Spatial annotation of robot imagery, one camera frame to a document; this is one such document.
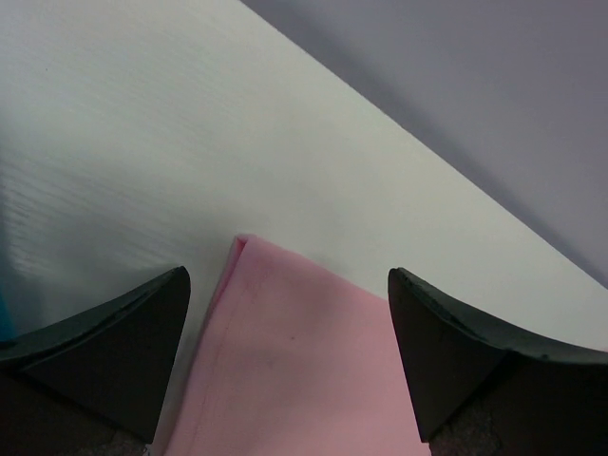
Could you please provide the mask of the pink t shirt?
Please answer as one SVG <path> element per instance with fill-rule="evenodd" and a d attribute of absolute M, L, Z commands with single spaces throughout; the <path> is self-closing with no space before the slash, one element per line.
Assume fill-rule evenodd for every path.
<path fill-rule="evenodd" d="M 252 235 L 191 278 L 152 454 L 428 454 L 386 299 Z"/>

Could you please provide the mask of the teal folded t shirt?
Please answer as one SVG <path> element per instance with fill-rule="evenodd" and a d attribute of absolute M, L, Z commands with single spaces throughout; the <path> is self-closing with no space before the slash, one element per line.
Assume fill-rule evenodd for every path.
<path fill-rule="evenodd" d="M 9 272 L 8 269 L 1 265 L 1 321 L 0 321 L 0 336 L 1 342 L 5 343 L 12 339 L 15 335 L 14 325 L 10 313 L 10 308 L 7 301 L 7 291 L 9 290 Z"/>

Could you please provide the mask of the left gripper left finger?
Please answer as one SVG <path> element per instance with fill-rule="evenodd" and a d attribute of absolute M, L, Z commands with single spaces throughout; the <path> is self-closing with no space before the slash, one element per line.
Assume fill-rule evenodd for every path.
<path fill-rule="evenodd" d="M 1 343 L 4 442 L 151 442 L 191 294 L 185 267 Z"/>

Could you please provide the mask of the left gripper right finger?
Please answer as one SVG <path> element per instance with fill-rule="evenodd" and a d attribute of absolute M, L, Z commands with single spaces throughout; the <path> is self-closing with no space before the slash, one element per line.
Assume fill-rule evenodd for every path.
<path fill-rule="evenodd" d="M 423 442 L 606 442 L 606 352 L 519 328 L 403 268 L 388 292 Z"/>

